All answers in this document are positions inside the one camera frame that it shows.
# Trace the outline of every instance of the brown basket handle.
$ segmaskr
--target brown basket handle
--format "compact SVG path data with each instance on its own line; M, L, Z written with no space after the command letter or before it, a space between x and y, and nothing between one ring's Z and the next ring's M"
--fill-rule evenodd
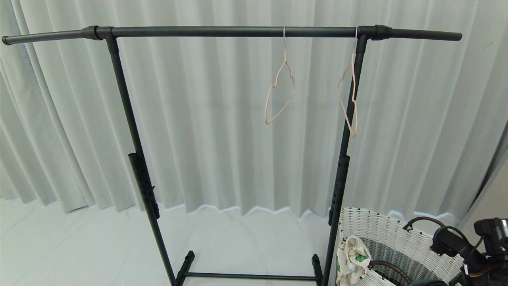
M408 285L411 284L411 282L412 282L412 279L409 277L409 275L407 275L402 269L398 268L397 265L395 265L391 262L384 261L384 260L371 260L369 263L369 269L372 269L372 267L374 265L383 265L383 266L393 269L406 281L406 283Z
M412 228L413 223L415 223L416 221L419 221L419 220L430 220L430 221L433 221L433 222L439 224L439 226L444 226L444 224L442 222L440 222L439 220L437 220L435 218L426 217L426 216L419 216L419 217L415 217L414 219L408 221L407 224L403 227L403 229L405 231L409 231L408 228L410 228L410 227L411 227L411 229L413 229Z

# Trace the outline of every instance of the curtain fold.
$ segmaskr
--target curtain fold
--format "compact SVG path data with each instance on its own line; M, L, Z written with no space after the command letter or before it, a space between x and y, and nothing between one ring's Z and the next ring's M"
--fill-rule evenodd
M2 9L2 35L89 25L385 24L463 33L460 42L368 42L344 206L462 218L508 122L505 2L13 0L2 5L10 9ZM263 111L283 61L282 38L121 38L118 43L159 203L185 204L189 212L207 204L239 206L243 213L257 206L327 215L344 127L337 83L350 64L353 39L286 39L296 94L269 126ZM104 41L34 43L26 50L3 46L1 72L5 198L58 200L65 211L92 204L142 208L127 158L134 147ZM344 102L348 89L346 81ZM269 117L291 91L283 70Z

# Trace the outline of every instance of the black metal clothes rack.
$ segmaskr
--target black metal clothes rack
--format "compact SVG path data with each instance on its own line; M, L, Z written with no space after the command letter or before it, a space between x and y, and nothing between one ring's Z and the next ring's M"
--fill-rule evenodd
M194 260L194 253L188 252L183 265L175 277L173 268L166 252L166 247L157 223L159 211L153 195L152 183L146 165L138 127L134 117L129 92L125 82L117 38L123 37L306 37L306 38L357 38L356 58L354 62L354 73L356 77L355 96L358 93L358 83L362 70L363 55L367 47L367 41L385 40L389 38L424 39L459 41L462 38L460 33L422 31L422 30L400 30L384 25L359 26L359 27L261 27L261 26L153 26L153 27L109 27L89 26L81 30L51 32L21 36L3 36L2 42L6 45L30 42L43 42L65 39L91 39L106 40L111 62L113 64L118 89L123 103L123 109L131 132L135 152L129 154L129 160L136 177L143 204L152 227L155 241L161 253L162 261L168 274L171 286L183 285L187 277L216 277L216 278L246 278L246 279L275 279L275 280L299 280L314 281L317 286L328 285L330 270L334 256L335 240L339 224L340 208L344 197L344 189L347 178L347 170L350 157L347 155L350 131L347 123L344 123L340 156L338 160L337 175L333 189L332 206L329 213L328 224L331 226L328 249L326 254L325 269L321 271L320 260L316 254L312 256L314 276L289 276L289 275L255 275L255 274L230 274L230 273L203 273L191 272L191 264ZM347 103L347 118L353 120L354 106L352 103L353 81L351 81L349 100Z

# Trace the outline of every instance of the marble tile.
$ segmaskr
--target marble tile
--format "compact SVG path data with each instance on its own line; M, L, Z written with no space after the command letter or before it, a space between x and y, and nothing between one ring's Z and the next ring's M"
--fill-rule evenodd
M133 207L83 208L0 200L0 284L170 285L144 212ZM296 218L203 207L161 210L158 220L174 272L187 252L191 271L313 275L311 258L326 255L329 226L312 212ZM314 285L312 282L187 278L185 285Z

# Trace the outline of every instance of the wicker basket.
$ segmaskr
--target wicker basket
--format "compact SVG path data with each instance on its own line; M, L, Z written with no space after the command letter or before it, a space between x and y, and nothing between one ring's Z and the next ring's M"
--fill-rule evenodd
M396 265L413 280L450 281L463 264L454 258L438 256L430 250L432 236L418 230L404 230L406 224L382 214L358 208L344 208L340 213L339 239L355 235L362 239L372 260ZM390 267L374 267L356 285L407 285L407 279Z

